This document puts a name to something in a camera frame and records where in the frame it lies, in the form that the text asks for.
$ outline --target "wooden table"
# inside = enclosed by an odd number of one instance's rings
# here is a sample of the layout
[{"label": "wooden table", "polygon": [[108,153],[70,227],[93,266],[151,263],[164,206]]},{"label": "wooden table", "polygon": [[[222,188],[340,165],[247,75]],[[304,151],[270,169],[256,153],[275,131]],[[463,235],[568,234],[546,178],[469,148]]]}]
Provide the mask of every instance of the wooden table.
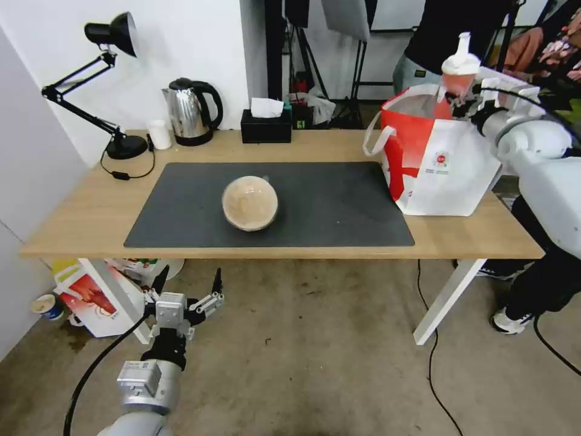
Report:
[{"label": "wooden table", "polygon": [[[125,248],[123,243],[143,204],[169,162],[349,162],[368,160],[355,130],[294,131],[291,144],[242,144],[239,131],[220,131],[199,147],[174,145],[156,151],[156,167],[143,179],[113,179],[96,165],[24,245],[27,257],[76,257],[106,295],[129,317],[140,313],[109,274],[106,257],[187,259],[458,259],[451,275],[414,332],[423,345],[460,297],[486,259],[538,259],[543,251],[492,193],[470,217],[405,216],[415,240],[407,247]],[[109,170],[138,175],[151,166],[151,154],[130,161],[105,159]],[[136,331],[148,341],[148,328]]]}]

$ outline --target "plastic bottle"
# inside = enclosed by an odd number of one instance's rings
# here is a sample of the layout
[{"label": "plastic bottle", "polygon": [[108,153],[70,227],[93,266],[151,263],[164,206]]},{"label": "plastic bottle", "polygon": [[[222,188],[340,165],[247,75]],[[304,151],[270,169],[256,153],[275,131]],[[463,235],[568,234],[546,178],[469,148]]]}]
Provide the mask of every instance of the plastic bottle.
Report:
[{"label": "plastic bottle", "polygon": [[464,97],[480,69],[480,59],[468,52],[470,32],[459,36],[458,49],[442,63],[442,82],[446,90],[457,97]]}]

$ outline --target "black pants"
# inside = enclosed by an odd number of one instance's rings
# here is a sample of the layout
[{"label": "black pants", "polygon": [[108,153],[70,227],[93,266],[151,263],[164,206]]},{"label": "black pants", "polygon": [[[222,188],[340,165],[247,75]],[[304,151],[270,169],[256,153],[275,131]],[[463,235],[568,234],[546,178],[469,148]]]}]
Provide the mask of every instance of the black pants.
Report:
[{"label": "black pants", "polygon": [[560,311],[581,291],[581,260],[556,246],[547,236],[522,197],[514,201],[513,216],[545,251],[539,260],[488,260],[483,268],[510,275],[534,262],[519,274],[510,288],[507,316],[519,319],[526,314]]}]

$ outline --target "shoe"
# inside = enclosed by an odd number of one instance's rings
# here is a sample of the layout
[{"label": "shoe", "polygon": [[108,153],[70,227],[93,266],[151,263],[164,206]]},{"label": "shoe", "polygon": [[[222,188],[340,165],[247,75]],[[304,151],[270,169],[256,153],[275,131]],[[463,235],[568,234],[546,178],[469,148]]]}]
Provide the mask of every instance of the shoe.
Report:
[{"label": "shoe", "polygon": [[504,307],[492,315],[490,323],[500,333],[511,335],[522,333],[532,319],[532,314],[526,314],[517,320],[510,319],[507,317],[507,309]]},{"label": "shoe", "polygon": [[507,276],[503,276],[502,274],[499,274],[498,272],[493,271],[492,269],[481,268],[480,271],[476,273],[476,277],[490,277],[495,280],[500,280],[501,282],[508,282],[515,278],[519,272],[520,271],[514,272]]}]

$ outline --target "white cup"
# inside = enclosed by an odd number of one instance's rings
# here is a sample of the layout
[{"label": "white cup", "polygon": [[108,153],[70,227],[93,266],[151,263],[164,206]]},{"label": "white cup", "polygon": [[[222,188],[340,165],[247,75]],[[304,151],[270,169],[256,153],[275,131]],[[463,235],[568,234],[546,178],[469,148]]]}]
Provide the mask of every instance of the white cup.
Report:
[{"label": "white cup", "polygon": [[165,120],[151,120],[147,123],[147,130],[156,150],[167,150],[171,147],[168,126]]}]

